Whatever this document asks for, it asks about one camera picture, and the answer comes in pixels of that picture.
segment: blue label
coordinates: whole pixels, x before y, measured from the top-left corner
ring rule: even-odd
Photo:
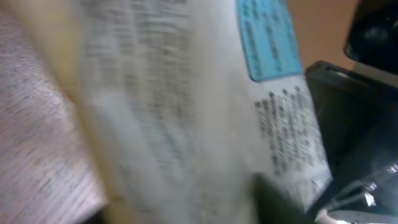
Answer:
[[[302,73],[289,10],[283,0],[238,0],[240,33],[255,82]]]

